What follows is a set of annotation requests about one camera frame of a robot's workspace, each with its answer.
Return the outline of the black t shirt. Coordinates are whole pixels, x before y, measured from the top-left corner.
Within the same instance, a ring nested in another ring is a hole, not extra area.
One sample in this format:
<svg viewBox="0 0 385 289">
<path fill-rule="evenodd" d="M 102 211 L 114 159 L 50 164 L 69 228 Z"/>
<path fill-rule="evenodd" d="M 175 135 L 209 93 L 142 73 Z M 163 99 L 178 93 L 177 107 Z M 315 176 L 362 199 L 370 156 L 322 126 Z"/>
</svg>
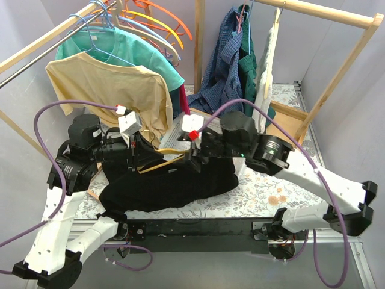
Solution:
<svg viewBox="0 0 385 289">
<path fill-rule="evenodd" d="M 106 210 L 119 212 L 180 208 L 227 193 L 239 184 L 231 158 L 211 158 L 199 173 L 173 164 L 144 174 L 105 164 L 103 172 L 109 184 L 99 200 Z"/>
</svg>

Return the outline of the beige t shirt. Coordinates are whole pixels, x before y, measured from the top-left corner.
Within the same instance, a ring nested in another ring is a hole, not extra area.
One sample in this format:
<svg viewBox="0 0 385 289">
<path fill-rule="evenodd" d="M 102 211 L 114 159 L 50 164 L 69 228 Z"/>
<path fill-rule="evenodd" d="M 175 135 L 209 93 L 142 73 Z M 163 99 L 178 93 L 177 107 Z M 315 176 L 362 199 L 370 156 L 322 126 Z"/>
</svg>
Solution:
<svg viewBox="0 0 385 289">
<path fill-rule="evenodd" d="M 103 104 L 87 108 L 108 126 L 117 126 L 117 113 L 109 107 L 122 105 L 139 114 L 142 136 L 154 146 L 173 123 L 173 107 L 163 77 L 144 66 L 123 67 L 101 62 L 85 52 L 46 66 L 61 109 L 69 115 L 82 101 Z"/>
</svg>

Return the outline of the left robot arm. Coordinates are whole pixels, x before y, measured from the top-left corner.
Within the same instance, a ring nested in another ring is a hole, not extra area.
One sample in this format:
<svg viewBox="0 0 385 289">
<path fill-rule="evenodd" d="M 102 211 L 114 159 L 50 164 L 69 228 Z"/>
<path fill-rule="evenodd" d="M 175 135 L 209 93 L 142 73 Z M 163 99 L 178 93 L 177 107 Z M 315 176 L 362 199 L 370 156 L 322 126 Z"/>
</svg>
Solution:
<svg viewBox="0 0 385 289">
<path fill-rule="evenodd" d="M 128 111 L 113 128 L 120 137 L 107 138 L 96 115 L 74 118 L 68 140 L 53 159 L 41 226 L 25 259 L 13 266 L 12 275 L 36 280 L 42 288 L 70 288 L 83 263 L 106 241 L 132 237 L 124 210 L 112 207 L 98 215 L 96 223 L 79 237 L 68 240 L 79 205 L 97 175 L 98 163 L 125 161 L 136 169 L 160 156 L 140 135 L 141 127 L 139 115 Z"/>
</svg>

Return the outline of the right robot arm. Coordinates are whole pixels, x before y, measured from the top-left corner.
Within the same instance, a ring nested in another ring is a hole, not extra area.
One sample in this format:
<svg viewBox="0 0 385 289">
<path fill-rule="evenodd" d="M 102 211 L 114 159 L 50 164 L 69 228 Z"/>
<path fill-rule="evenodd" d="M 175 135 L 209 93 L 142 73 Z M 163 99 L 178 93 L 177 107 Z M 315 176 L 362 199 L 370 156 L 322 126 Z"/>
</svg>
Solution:
<svg viewBox="0 0 385 289">
<path fill-rule="evenodd" d="M 376 183 L 350 181 L 324 167 L 313 167 L 290 143 L 259 133 L 254 119 L 240 111 L 225 114 L 219 131 L 204 127 L 204 121 L 196 114 L 184 115 L 181 121 L 180 140 L 192 143 L 191 153 L 200 163 L 241 157 L 254 171 L 289 181 L 323 200 L 319 205 L 278 209 L 258 233 L 283 240 L 300 231 L 330 228 L 356 237 L 372 223 L 374 211 L 369 205 L 377 194 Z"/>
</svg>

